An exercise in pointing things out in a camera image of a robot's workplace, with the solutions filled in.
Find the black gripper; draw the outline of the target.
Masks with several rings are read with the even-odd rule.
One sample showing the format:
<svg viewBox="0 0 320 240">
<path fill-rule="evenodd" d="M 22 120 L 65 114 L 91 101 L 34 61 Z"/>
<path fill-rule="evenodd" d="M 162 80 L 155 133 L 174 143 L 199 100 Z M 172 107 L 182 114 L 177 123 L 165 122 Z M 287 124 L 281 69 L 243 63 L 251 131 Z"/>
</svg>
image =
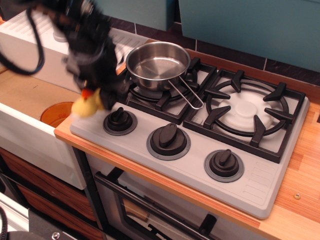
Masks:
<svg viewBox="0 0 320 240">
<path fill-rule="evenodd" d="M 110 17 L 92 0 L 51 0 L 54 24 L 68 42 L 66 69 L 78 89 L 101 88 L 106 110 L 128 97 L 130 83 L 119 80 L 115 45 L 109 33 Z"/>
</svg>

